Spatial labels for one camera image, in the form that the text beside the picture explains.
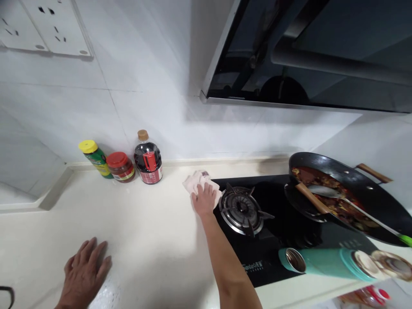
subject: black wok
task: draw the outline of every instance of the black wok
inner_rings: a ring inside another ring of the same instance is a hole
[[[289,159],[291,183],[285,187],[288,200],[304,216],[317,222],[332,221],[349,229],[357,230],[330,213],[321,215],[312,203],[295,188],[299,182],[292,173],[293,167],[310,167],[330,175],[348,189],[373,217],[404,235],[412,236],[411,215],[379,184],[343,163],[311,152],[298,152],[291,156]],[[381,182],[392,181],[364,164],[358,165],[357,168],[369,172]],[[365,234],[391,245],[407,247],[395,235],[382,227],[370,228]]]

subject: white rag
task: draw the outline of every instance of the white rag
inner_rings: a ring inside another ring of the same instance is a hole
[[[189,194],[195,193],[197,195],[197,185],[200,184],[202,188],[205,188],[205,183],[208,183],[213,187],[213,190],[216,190],[215,198],[215,207],[219,203],[219,199],[222,196],[222,191],[219,190],[219,185],[212,180],[205,170],[198,170],[192,176],[188,176],[187,179],[183,182],[183,186],[186,188]]]

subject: human hand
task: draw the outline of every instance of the human hand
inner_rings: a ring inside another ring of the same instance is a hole
[[[102,287],[112,266],[112,257],[106,257],[98,267],[97,260],[107,242],[94,248],[96,242],[95,237],[86,240],[77,254],[67,261],[64,267],[66,278],[56,309],[86,309]]]
[[[201,185],[197,185],[197,196],[195,193],[192,193],[192,201],[194,210],[200,218],[203,218],[207,215],[213,215],[213,209],[215,207],[215,198],[216,190],[213,190],[213,187],[208,183],[205,183],[205,189],[202,189]]]

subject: metal spatula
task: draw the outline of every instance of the metal spatula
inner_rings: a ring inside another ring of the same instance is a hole
[[[328,187],[324,187],[324,186],[319,186],[319,185],[310,185],[308,186],[308,189],[313,193],[313,194],[317,194],[317,195],[321,195],[324,197],[329,197],[329,198],[336,198],[336,199],[341,199],[343,201],[345,201],[346,203],[348,203],[349,205],[351,205],[352,207],[354,207],[357,211],[361,212],[362,214],[364,214],[365,216],[367,216],[369,219],[371,219],[372,221],[374,221],[375,223],[379,224],[381,227],[383,227],[384,229],[386,229],[387,231],[391,232],[392,234],[396,235],[397,237],[399,237],[400,240],[402,240],[405,244],[407,244],[409,247],[412,248],[412,238],[406,235],[402,235],[401,233],[395,231],[394,229],[390,228],[389,226],[387,226],[386,224],[382,223],[381,221],[379,221],[378,219],[374,218],[373,216],[371,216],[370,214],[368,214],[366,211],[362,210],[361,208],[359,208],[358,206],[356,206],[354,203],[352,203],[351,201],[349,201],[347,198],[345,198],[344,196],[342,196],[342,194],[340,194],[338,191],[332,189],[332,188],[328,188]]]

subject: yellow cap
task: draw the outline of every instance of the yellow cap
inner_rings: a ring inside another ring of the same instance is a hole
[[[79,149],[83,153],[92,153],[95,152],[98,148],[99,146],[97,146],[96,142],[91,139],[87,139],[79,144]]]

